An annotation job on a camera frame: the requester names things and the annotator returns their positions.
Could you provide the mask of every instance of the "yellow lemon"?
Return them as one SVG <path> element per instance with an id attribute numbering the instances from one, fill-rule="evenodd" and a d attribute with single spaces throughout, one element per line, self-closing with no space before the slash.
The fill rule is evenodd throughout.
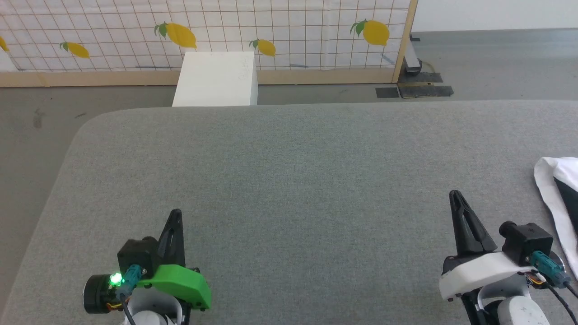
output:
<path id="1" fill-rule="evenodd" d="M 70 53 L 76 55 L 79 58 L 90 58 L 88 51 L 80 44 L 64 42 L 60 43 L 60 48 L 66 51 L 70 51 Z"/>
<path id="2" fill-rule="evenodd" d="M 197 48 L 197 38 L 187 27 L 175 24 L 175 23 L 162 23 L 154 27 L 154 34 L 158 33 L 166 39 L 166 35 L 169 34 L 169 38 L 178 46 L 182 47 L 192 47 Z"/>
<path id="3" fill-rule="evenodd" d="M 4 38 L 2 37 L 0 37 L 0 48 L 6 52 L 10 52 L 8 46 L 6 45 L 6 41 L 4 41 Z"/>
<path id="4" fill-rule="evenodd" d="M 368 21 L 367 19 L 360 21 L 359 23 L 351 25 L 349 32 L 353 32 L 354 28 L 357 36 L 363 32 L 363 37 L 371 45 L 385 46 L 387 45 L 387 40 L 390 38 L 390 30 L 380 21 Z"/>
<path id="5" fill-rule="evenodd" d="M 253 46 L 254 48 L 259 47 L 259 51 L 266 56 L 274 57 L 275 56 L 275 45 L 266 39 L 256 39 L 249 42 L 249 46 Z"/>

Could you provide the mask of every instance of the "green led light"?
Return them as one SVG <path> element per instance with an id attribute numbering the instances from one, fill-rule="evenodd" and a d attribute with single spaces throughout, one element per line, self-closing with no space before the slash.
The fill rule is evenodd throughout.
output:
<path id="1" fill-rule="evenodd" d="M 113 287 L 118 287 L 123 282 L 123 275 L 120 273 L 115 273 L 110 275 L 109 283 Z"/>

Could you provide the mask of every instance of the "table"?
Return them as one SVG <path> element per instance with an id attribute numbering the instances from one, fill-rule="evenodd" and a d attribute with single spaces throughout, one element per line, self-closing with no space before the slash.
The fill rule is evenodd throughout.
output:
<path id="1" fill-rule="evenodd" d="M 577 125 L 567 101 L 101 115 L 71 144 L 1 324 L 120 322 L 84 312 L 84 283 L 117 270 L 127 239 L 157 237 L 173 208 L 187 266 L 213 291 L 193 324 L 467 324 L 438 292 L 455 253 L 448 192 L 499 246 L 506 220 L 553 234 L 533 165 L 578 155 Z M 570 323 L 551 294 L 532 295 L 552 324 Z"/>

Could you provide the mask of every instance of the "white cloth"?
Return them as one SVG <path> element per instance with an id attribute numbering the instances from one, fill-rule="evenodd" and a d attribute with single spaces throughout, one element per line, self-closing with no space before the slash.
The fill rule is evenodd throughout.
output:
<path id="1" fill-rule="evenodd" d="M 576 231 L 558 186 L 554 181 L 554 178 L 556 178 L 578 192 L 578 158 L 542 157 L 534 166 L 534 178 L 544 203 L 546 203 L 554 217 L 558 239 L 560 239 L 568 264 L 574 276 L 578 278 L 578 240 L 576 239 Z"/>

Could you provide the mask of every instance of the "gray floor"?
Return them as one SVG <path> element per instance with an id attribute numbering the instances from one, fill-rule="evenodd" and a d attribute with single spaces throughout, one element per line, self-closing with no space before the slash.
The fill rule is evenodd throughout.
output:
<path id="1" fill-rule="evenodd" d="M 449 98 L 578 100 L 578 31 L 420 33 L 415 48 Z M 391 102 L 380 85 L 261 86 L 259 104 Z M 170 106 L 175 87 L 0 89 L 0 312 L 76 131 L 99 114 Z"/>

